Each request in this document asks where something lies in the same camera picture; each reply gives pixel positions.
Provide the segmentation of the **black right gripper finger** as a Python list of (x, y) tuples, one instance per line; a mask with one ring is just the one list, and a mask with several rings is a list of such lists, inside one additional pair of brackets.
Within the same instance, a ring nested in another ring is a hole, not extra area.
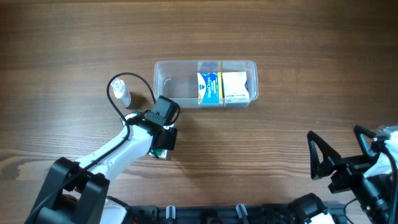
[(371, 149), (371, 146), (366, 141), (366, 138), (373, 140), (376, 137), (376, 133), (368, 130), (367, 128), (361, 125), (356, 125), (353, 128), (353, 131), (362, 153), (367, 157), (374, 157), (376, 154)]
[(312, 180), (318, 180), (331, 175), (341, 156), (313, 131), (307, 133), (310, 151), (310, 175)]

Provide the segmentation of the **white green Panadol box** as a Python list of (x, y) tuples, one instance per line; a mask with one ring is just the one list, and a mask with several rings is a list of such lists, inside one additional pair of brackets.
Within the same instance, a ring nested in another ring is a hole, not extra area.
[(155, 150), (151, 150), (149, 152), (149, 155), (156, 158), (156, 159), (167, 159), (168, 156), (168, 150), (166, 149), (155, 149)]

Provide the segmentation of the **clear plastic container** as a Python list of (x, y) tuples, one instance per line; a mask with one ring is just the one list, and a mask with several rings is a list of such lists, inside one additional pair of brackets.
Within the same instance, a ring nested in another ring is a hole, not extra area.
[[(246, 72), (249, 98), (225, 99), (220, 105), (199, 104), (197, 73)], [(154, 69), (154, 93), (170, 98), (182, 108), (245, 108), (259, 96), (257, 65), (252, 60), (169, 60)]]

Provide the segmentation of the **blue VapoDrops box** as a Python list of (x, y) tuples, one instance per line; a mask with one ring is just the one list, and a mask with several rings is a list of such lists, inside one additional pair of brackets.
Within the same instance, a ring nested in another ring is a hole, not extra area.
[(220, 72), (197, 73), (199, 104), (220, 105), (223, 102), (223, 84)]

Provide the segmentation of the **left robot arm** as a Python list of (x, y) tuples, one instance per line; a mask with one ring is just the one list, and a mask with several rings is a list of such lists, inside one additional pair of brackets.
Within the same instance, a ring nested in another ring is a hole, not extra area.
[(97, 151), (75, 161), (57, 159), (26, 223), (139, 223), (128, 204), (108, 196), (109, 186), (134, 161), (158, 149), (171, 151), (176, 120), (131, 113), (122, 118), (122, 131)]

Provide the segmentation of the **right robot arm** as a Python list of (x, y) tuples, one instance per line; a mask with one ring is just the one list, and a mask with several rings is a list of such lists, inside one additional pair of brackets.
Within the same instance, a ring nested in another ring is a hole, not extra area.
[(397, 126), (374, 133), (356, 125), (353, 131), (362, 153), (346, 158), (308, 132), (311, 178), (329, 177), (333, 194), (351, 191), (371, 223), (397, 223)]

